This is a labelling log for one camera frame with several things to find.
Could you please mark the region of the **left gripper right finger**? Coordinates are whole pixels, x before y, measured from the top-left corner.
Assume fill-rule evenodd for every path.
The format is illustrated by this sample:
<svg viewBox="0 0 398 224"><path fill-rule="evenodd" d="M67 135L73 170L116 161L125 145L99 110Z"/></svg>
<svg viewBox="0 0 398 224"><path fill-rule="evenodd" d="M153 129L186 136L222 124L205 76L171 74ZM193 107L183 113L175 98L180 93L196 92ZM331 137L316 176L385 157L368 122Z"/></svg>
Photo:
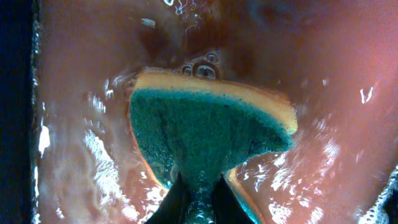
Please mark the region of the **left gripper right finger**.
<svg viewBox="0 0 398 224"><path fill-rule="evenodd" d="M254 224L240 206L223 175L213 189L213 212L216 224Z"/></svg>

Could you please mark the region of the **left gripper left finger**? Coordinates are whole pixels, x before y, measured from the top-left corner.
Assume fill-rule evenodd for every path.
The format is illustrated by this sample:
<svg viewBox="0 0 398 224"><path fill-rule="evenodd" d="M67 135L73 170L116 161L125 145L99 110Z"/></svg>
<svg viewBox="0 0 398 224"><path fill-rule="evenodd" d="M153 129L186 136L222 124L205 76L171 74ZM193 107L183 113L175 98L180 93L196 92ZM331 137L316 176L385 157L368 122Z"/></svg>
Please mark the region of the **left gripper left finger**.
<svg viewBox="0 0 398 224"><path fill-rule="evenodd" d="M189 187L183 181L181 173L178 173L175 183L161 202L159 208L145 224L184 224L189 205Z"/></svg>

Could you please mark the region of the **green yellow sponge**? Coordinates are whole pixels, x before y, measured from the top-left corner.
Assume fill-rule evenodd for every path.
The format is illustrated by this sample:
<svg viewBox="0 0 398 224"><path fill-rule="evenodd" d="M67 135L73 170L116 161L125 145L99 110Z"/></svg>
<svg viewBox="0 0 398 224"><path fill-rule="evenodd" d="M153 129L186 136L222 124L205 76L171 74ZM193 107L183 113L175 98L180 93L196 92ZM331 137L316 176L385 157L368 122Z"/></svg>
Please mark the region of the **green yellow sponge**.
<svg viewBox="0 0 398 224"><path fill-rule="evenodd" d="M294 146L292 105L266 90L226 80L142 72L129 96L136 146L152 178L168 192L181 173L190 190L185 223L215 223L213 189L253 157ZM229 185L254 223L261 215L249 195Z"/></svg>

